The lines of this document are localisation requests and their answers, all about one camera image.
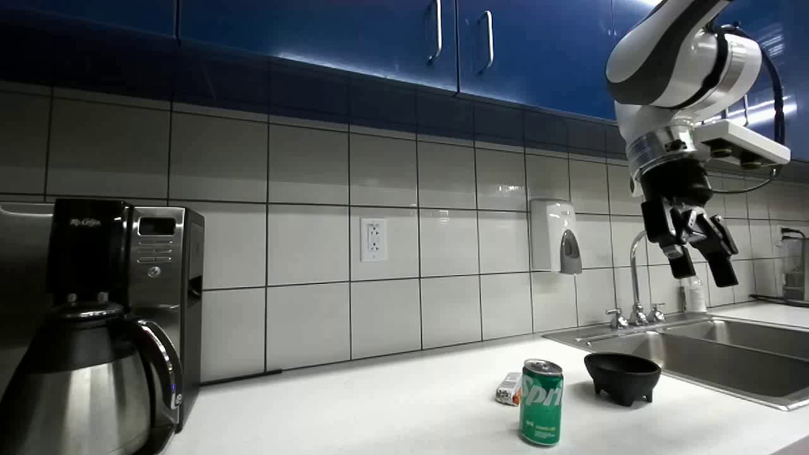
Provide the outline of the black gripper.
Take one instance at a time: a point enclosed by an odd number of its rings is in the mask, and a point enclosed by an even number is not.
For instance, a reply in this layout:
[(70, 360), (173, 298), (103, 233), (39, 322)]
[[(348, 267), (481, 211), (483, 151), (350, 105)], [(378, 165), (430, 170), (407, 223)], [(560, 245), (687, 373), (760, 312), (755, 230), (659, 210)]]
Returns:
[(717, 287), (737, 283), (730, 258), (737, 245), (719, 215), (706, 211), (713, 196), (707, 172), (698, 158), (665, 161), (639, 175), (641, 219), (649, 240), (659, 240), (675, 277), (693, 277), (687, 240), (702, 253)]

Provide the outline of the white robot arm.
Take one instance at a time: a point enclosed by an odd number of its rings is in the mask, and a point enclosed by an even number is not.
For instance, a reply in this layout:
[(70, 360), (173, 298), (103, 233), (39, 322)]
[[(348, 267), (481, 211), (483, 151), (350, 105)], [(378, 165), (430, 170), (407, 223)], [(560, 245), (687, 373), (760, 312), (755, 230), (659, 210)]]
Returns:
[(641, 219), (675, 277), (690, 277), (695, 248), (717, 287), (737, 283), (733, 235), (706, 205), (707, 165), (730, 156), (726, 138), (698, 129), (755, 84), (762, 53), (754, 37), (716, 25), (730, 0), (659, 0), (609, 53), (606, 85), (623, 138)]

